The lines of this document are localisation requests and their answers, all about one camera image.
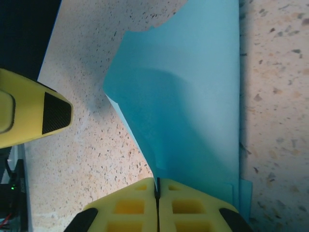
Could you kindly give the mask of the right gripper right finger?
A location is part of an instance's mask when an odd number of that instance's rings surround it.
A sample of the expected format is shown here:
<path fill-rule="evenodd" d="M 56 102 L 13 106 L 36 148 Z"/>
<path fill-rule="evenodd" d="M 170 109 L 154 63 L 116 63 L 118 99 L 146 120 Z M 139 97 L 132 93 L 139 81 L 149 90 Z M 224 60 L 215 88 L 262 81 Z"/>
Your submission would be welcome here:
<path fill-rule="evenodd" d="M 157 179 L 159 232 L 251 232 L 231 204 L 171 179 Z"/>

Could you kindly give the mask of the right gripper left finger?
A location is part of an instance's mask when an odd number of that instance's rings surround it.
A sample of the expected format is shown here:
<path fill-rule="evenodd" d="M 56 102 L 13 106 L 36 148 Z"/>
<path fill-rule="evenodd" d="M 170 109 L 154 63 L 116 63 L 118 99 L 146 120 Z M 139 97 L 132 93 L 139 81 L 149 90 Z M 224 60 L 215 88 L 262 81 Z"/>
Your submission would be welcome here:
<path fill-rule="evenodd" d="M 73 218 L 65 231 L 158 231 L 154 179 L 142 179 L 89 203 Z"/>

